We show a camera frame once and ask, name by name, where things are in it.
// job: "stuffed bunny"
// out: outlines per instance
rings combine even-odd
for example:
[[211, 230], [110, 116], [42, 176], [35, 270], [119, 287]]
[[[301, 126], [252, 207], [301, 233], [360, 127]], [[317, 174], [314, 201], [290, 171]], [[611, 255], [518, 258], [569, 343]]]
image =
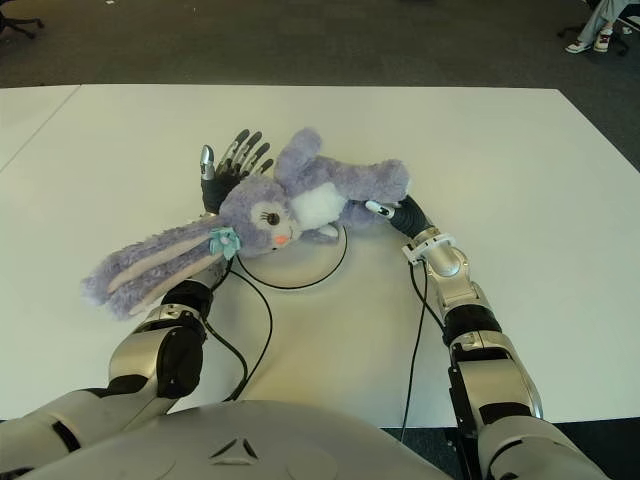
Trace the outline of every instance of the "stuffed bunny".
[[335, 226], [380, 221], [365, 201], [393, 203], [407, 195], [409, 174], [400, 161], [349, 165], [318, 156], [320, 148], [315, 131], [298, 132], [279, 155], [273, 179], [238, 176], [217, 215], [109, 255], [83, 281], [87, 295], [126, 318], [205, 268], [217, 268], [222, 276], [235, 254], [265, 254], [300, 237], [334, 242]]

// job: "white tabletop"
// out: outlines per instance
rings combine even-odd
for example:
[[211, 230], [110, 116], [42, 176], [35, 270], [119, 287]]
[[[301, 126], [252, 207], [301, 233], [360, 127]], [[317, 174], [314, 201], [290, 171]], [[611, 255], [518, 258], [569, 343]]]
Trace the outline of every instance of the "white tabletop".
[[[470, 257], [547, 419], [640, 415], [640, 176], [559, 92], [114, 85], [77, 90], [0, 173], [0, 416], [105, 385], [140, 319], [88, 305], [79, 281], [109, 252], [197, 217], [203, 143], [220, 150], [261, 128], [279, 150], [307, 125], [340, 160], [406, 162], [412, 195]], [[399, 425], [419, 313], [403, 243], [387, 226], [353, 234], [323, 284], [260, 287], [275, 333], [246, 397]], [[267, 324], [255, 293], [230, 278], [211, 320], [255, 360]], [[410, 425], [454, 424], [447, 366], [427, 322]], [[208, 341], [201, 384], [179, 406], [219, 400], [239, 373]]]
[[78, 87], [0, 89], [0, 170]]

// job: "white shoe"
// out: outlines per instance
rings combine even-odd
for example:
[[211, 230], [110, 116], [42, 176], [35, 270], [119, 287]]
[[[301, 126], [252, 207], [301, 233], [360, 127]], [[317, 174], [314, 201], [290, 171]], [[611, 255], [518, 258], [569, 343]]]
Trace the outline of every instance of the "white shoe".
[[596, 38], [596, 43], [593, 44], [593, 49], [599, 53], [607, 53], [612, 34], [613, 30], [601, 30]]
[[590, 43], [584, 43], [584, 42], [581, 42], [580, 40], [576, 40], [571, 45], [567, 46], [565, 50], [569, 53], [580, 53], [580, 52], [584, 52], [585, 50], [589, 50], [590, 48], [591, 48]]

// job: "person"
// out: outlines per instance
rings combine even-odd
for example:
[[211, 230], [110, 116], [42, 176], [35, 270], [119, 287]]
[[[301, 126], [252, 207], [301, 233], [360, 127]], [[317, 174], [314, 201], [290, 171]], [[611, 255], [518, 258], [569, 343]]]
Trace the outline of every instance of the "person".
[[596, 52], [606, 53], [613, 34], [613, 24], [631, 3], [640, 3], [640, 0], [600, 0], [576, 41], [565, 50], [569, 53], [580, 53], [593, 46]]

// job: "floor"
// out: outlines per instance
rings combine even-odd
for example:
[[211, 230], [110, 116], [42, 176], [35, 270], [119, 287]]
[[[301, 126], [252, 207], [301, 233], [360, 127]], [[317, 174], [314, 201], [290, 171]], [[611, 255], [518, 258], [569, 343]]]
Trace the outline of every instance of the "floor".
[[[0, 35], [0, 87], [557, 88], [640, 170], [640, 34], [625, 37], [626, 57], [565, 53], [573, 37], [555, 33], [586, 20], [580, 0], [17, 0], [2, 9], [41, 17], [46, 28], [33, 41]], [[638, 419], [562, 426], [616, 480], [637, 477], [639, 427]], [[419, 429], [408, 444], [461, 478], [443, 439]]]

